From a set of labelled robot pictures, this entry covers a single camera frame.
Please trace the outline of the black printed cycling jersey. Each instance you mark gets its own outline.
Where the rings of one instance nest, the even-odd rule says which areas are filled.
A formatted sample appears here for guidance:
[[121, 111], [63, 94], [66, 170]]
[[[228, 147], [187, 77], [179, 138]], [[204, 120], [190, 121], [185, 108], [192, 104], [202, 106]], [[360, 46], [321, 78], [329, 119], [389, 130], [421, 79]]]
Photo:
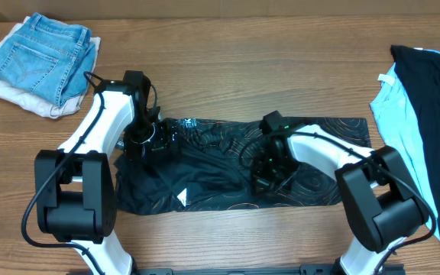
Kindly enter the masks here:
[[166, 118], [177, 146], [150, 160], [122, 154], [115, 161], [118, 208], [136, 215], [166, 212], [326, 206], [341, 202], [337, 183], [308, 164], [300, 164], [286, 184], [257, 191], [248, 165], [266, 144], [258, 121]]

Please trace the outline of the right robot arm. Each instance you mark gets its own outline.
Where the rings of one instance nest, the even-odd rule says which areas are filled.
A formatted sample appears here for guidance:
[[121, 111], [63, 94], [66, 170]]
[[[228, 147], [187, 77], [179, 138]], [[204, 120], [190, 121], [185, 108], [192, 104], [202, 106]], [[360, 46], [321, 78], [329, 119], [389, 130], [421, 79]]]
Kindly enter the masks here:
[[331, 177], [345, 208], [354, 238], [332, 264], [303, 264], [301, 274], [403, 274], [388, 264], [397, 249], [416, 243], [412, 236], [434, 222], [400, 153], [350, 144], [318, 125], [292, 125], [279, 112], [260, 122], [267, 147], [251, 164], [256, 189], [278, 192], [304, 163]]

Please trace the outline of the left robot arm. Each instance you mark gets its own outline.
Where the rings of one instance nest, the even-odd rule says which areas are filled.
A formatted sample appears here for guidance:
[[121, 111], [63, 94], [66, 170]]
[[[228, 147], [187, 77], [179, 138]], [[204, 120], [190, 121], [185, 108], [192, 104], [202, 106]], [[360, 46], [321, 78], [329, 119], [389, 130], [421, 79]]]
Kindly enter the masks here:
[[99, 79], [86, 117], [56, 150], [34, 161], [36, 193], [29, 209], [56, 239], [54, 247], [76, 250], [92, 274], [136, 274], [134, 258], [114, 231], [118, 200], [109, 159], [118, 141], [124, 156], [138, 163], [163, 163], [177, 148], [178, 134], [162, 121], [160, 107], [147, 107], [155, 88], [141, 71], [123, 79]]

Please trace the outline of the folded white cloth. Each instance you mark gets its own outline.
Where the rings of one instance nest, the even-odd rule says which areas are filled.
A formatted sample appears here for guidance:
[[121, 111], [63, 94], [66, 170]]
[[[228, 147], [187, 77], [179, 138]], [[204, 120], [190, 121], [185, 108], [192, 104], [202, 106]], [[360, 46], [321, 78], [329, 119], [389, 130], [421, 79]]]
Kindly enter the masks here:
[[[18, 31], [29, 19], [30, 18], [27, 16], [22, 23], [17, 23], [0, 42], [0, 48], [3, 43], [6, 42], [13, 33]], [[78, 112], [85, 96], [86, 92], [83, 92], [78, 96], [68, 99], [62, 107], [59, 107], [37, 95], [31, 94], [22, 89], [14, 88], [10, 84], [0, 80], [0, 99], [19, 105], [24, 110], [33, 112], [45, 118], [59, 118], [64, 115], [72, 115]]]

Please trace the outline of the folded blue denim jeans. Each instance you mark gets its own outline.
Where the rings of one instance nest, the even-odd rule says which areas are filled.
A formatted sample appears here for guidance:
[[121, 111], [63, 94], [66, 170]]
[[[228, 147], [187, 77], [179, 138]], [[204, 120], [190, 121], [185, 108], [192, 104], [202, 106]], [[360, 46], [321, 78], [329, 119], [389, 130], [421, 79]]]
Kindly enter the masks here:
[[34, 13], [0, 47], [0, 80], [62, 107], [82, 95], [96, 53], [92, 31]]

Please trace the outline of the light blue t-shirt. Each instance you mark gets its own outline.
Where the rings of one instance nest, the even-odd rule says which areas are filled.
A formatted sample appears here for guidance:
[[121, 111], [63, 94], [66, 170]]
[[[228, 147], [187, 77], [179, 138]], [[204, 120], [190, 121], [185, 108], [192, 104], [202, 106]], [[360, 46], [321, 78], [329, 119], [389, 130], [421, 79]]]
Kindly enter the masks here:
[[370, 108], [380, 136], [386, 145], [400, 153], [420, 195], [438, 218], [432, 187], [436, 181], [429, 178], [416, 111], [396, 73], [396, 64], [386, 73], [381, 73], [377, 80], [380, 82], [380, 91], [370, 103]]

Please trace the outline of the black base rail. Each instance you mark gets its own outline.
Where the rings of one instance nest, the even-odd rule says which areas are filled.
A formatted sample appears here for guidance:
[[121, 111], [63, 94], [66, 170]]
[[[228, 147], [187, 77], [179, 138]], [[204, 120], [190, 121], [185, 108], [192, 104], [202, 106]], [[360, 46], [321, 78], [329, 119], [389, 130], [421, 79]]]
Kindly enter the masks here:
[[140, 275], [329, 275], [331, 264], [303, 264], [300, 267], [270, 267], [253, 269], [211, 269], [211, 270], [172, 270], [145, 269], [135, 270], [133, 274]]

